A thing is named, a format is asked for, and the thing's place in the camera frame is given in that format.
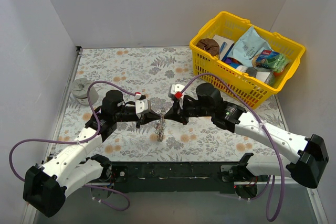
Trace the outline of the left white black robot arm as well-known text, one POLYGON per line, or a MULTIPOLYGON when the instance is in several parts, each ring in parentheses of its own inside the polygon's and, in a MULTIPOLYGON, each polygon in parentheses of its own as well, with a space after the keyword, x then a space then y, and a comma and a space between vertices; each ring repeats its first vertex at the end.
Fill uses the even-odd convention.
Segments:
POLYGON ((136 127, 160 119, 144 95, 126 103, 119 90, 110 90, 85 124, 74 145, 68 145, 41 167, 32 166, 25 174, 23 199, 46 217, 54 216, 65 200, 84 184, 97 179, 106 182, 112 175, 108 158, 89 154, 117 128, 118 122, 135 122, 136 127))

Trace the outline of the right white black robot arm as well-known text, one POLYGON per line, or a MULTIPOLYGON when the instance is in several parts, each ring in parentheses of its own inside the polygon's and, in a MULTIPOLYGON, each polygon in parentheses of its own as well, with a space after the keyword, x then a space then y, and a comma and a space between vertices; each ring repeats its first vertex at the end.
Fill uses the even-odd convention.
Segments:
POLYGON ((229 177, 248 181, 254 176, 282 175, 307 188, 317 188, 329 161, 321 136, 297 135, 265 123, 257 119, 253 111, 225 101, 210 83, 197 86, 196 99, 184 95, 183 89, 182 84, 171 85, 169 97, 173 105, 164 116, 166 120, 186 125, 189 118, 209 116, 218 128, 246 136, 275 151, 274 159, 244 154, 238 164, 227 171, 229 177))

